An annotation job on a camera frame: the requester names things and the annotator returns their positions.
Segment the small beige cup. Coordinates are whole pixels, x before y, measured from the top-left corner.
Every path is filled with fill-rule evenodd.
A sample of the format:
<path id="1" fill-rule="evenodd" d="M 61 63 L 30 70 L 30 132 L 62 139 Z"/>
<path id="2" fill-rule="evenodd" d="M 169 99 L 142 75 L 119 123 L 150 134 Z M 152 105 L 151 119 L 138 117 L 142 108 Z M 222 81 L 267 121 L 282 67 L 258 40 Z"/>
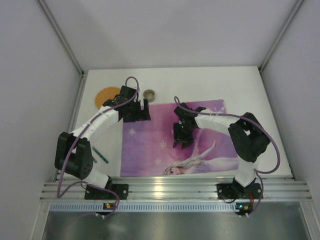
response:
<path id="1" fill-rule="evenodd" d="M 152 89 L 146 89 L 143 93 L 143 98 L 146 99 L 149 103 L 152 103 L 156 99 L 156 93 Z"/>

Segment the orange round woven plate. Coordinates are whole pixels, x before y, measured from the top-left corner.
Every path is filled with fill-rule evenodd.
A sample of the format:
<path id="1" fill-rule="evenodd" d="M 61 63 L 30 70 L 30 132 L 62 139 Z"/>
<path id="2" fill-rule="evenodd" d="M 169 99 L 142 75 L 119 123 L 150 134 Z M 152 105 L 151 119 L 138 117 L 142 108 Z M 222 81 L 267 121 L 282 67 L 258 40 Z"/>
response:
<path id="1" fill-rule="evenodd" d="M 101 106 L 109 99 L 114 99 L 116 95 L 120 93 L 121 89 L 119 87 L 106 87 L 98 92 L 94 99 L 94 104 L 97 109 L 100 109 Z"/>

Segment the purple Frozen placemat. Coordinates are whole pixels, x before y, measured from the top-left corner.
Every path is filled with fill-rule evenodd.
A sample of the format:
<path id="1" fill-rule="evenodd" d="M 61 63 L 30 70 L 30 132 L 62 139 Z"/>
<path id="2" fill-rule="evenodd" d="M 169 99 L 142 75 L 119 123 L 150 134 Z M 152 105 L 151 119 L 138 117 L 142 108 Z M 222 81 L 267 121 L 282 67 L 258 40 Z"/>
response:
<path id="1" fill-rule="evenodd" d="M 173 124 L 179 119 L 174 103 L 152 104 L 150 121 L 124 123 L 122 177 L 205 174 L 238 169 L 231 138 L 211 129 L 195 129 L 194 142 L 174 147 Z"/>

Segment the green handled spoon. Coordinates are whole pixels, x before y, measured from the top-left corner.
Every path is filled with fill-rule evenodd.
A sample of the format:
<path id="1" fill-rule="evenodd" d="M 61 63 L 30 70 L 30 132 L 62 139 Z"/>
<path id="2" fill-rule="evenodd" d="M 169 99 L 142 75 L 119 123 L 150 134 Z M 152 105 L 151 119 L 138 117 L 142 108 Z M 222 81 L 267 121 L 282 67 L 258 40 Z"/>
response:
<path id="1" fill-rule="evenodd" d="M 93 146 L 92 147 L 93 152 L 106 164 L 109 163 L 109 161 Z"/>

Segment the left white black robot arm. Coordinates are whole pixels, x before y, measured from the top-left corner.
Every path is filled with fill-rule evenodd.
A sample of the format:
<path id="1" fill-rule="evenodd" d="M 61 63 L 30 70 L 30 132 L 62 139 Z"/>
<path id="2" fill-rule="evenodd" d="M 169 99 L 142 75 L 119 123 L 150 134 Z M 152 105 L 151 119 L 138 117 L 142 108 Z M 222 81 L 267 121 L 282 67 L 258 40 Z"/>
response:
<path id="1" fill-rule="evenodd" d="M 112 125 L 150 121 L 147 99 L 138 100 L 136 89 L 123 85 L 120 93 L 103 103 L 98 112 L 71 133 L 62 132 L 57 140 L 54 166 L 88 184 L 105 188 L 111 178 L 98 170 L 92 156 L 92 144 Z"/>

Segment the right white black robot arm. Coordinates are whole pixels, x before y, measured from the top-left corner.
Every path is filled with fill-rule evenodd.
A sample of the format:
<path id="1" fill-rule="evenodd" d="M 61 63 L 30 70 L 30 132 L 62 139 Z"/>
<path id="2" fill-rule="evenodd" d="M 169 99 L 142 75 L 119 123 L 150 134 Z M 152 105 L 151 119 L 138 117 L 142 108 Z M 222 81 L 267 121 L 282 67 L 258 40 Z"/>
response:
<path id="1" fill-rule="evenodd" d="M 184 102 L 174 110 L 179 122 L 173 124 L 173 147 L 181 144 L 185 149 L 195 142 L 196 129 L 208 129 L 223 133 L 231 138 L 239 158 L 239 165 L 232 184 L 241 191 L 249 189 L 255 182 L 256 162 L 272 139 L 256 117 L 247 112 L 244 115 L 217 113 L 205 107 L 189 108 Z"/>

